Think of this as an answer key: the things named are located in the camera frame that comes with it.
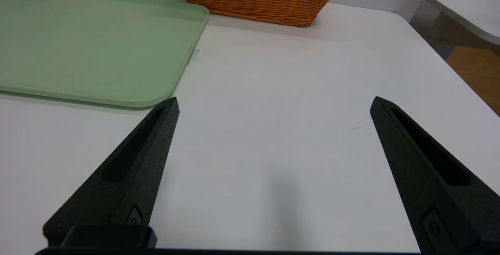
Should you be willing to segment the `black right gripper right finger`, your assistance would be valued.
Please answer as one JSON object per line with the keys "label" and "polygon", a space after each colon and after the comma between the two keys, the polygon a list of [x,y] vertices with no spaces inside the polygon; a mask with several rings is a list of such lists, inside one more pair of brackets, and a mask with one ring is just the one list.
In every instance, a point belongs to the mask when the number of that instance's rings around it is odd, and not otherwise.
{"label": "black right gripper right finger", "polygon": [[421,253],[498,255],[499,195],[395,103],[370,116]]}

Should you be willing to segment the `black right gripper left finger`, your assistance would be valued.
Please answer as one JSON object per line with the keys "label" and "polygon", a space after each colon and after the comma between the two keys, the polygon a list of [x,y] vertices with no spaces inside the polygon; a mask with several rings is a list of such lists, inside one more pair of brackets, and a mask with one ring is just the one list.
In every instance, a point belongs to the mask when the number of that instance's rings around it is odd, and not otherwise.
{"label": "black right gripper left finger", "polygon": [[78,225],[148,225],[179,115],[176,97],[156,105],[43,225],[48,245]]}

